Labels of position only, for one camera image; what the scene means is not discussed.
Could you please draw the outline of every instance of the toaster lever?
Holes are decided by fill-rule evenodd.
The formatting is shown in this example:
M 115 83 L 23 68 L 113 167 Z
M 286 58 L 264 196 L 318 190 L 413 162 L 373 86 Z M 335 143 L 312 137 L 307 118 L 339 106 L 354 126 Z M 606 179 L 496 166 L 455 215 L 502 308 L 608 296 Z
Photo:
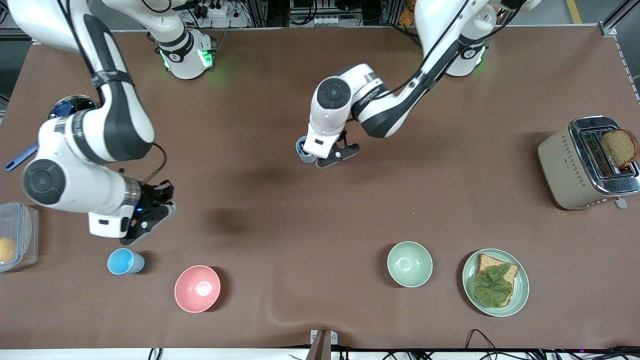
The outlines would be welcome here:
M 618 197 L 616 200 L 613 200 L 613 202 L 616 203 L 616 208 L 618 209 L 627 208 L 627 201 L 625 199 L 622 199 L 621 197 Z

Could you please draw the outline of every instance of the yellow floor line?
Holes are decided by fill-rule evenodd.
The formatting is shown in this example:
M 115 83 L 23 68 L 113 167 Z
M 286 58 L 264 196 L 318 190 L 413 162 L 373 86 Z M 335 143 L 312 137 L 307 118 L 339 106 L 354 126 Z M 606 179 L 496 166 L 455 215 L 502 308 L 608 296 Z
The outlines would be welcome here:
M 575 0 L 566 0 L 566 5 L 569 7 L 569 12 L 571 13 L 571 19 L 573 20 L 573 23 L 582 24 L 582 19 L 580 18 L 578 7 L 575 5 Z

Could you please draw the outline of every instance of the green plate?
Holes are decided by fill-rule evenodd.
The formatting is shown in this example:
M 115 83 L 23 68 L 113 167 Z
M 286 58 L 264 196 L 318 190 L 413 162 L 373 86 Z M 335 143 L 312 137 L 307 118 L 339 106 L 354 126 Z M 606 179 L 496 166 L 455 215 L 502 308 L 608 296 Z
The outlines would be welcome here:
M 488 255 L 492 258 L 518 265 L 519 269 L 516 273 L 513 284 L 513 295 L 511 296 L 509 304 L 505 307 L 484 306 L 474 295 L 474 278 L 476 277 L 478 258 L 480 257 L 480 254 Z M 483 249 L 473 253 L 465 263 L 465 267 L 462 269 L 462 285 L 465 288 L 465 293 L 467 293 L 469 300 L 471 300 L 471 302 L 480 311 L 499 318 L 504 318 L 505 316 L 511 316 L 517 313 L 524 307 L 527 303 L 527 299 L 529 298 L 529 278 L 527 277 L 527 272 L 524 270 L 524 267 L 511 254 L 499 249 Z
M 387 269 L 398 284 L 407 288 L 417 288 L 431 277 L 433 260 L 424 246 L 413 241 L 404 241 L 396 244 L 389 252 Z

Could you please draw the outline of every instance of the blue cup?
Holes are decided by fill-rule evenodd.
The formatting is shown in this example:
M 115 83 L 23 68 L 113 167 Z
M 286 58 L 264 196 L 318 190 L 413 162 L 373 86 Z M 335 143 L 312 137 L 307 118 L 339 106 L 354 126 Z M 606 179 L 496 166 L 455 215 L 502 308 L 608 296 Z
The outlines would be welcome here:
M 304 161 L 307 164 L 313 164 L 314 162 L 316 162 L 318 157 L 315 155 L 311 155 L 302 149 L 302 143 L 305 142 L 306 139 L 306 135 L 298 139 L 298 141 L 296 142 L 296 152 L 298 153 L 300 160 Z
M 145 267 L 145 258 L 129 249 L 118 249 L 109 255 L 107 268 L 113 275 L 135 274 Z

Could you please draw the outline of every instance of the bread in toaster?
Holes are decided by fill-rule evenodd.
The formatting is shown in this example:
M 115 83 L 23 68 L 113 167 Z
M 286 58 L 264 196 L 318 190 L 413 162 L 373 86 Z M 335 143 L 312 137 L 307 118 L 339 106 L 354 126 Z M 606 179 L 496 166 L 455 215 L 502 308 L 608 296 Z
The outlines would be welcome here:
M 478 270 L 477 272 L 480 272 L 486 268 L 488 268 L 489 266 L 496 266 L 496 265 L 502 265 L 506 263 L 506 261 L 501 261 L 498 260 L 496 258 L 492 258 L 489 255 L 484 255 L 484 254 L 480 254 L 480 257 L 478 259 Z M 518 265 L 514 265 L 511 264 L 511 266 L 509 267 L 509 271 L 507 271 L 506 274 L 504 274 L 504 276 L 502 277 L 503 279 L 507 280 L 508 283 L 511 284 L 511 286 L 513 286 L 513 288 L 515 289 L 515 279 L 516 279 L 516 273 L 518 272 Z M 511 292 L 511 294 L 509 295 L 509 297 L 507 298 L 507 300 L 505 300 L 503 303 L 500 304 L 499 307 L 505 307 L 509 304 L 509 301 L 511 300 L 511 296 L 513 295 L 513 291 Z
M 625 168 L 640 158 L 640 145 L 631 131 L 618 129 L 606 133 L 602 136 L 602 144 L 618 168 Z

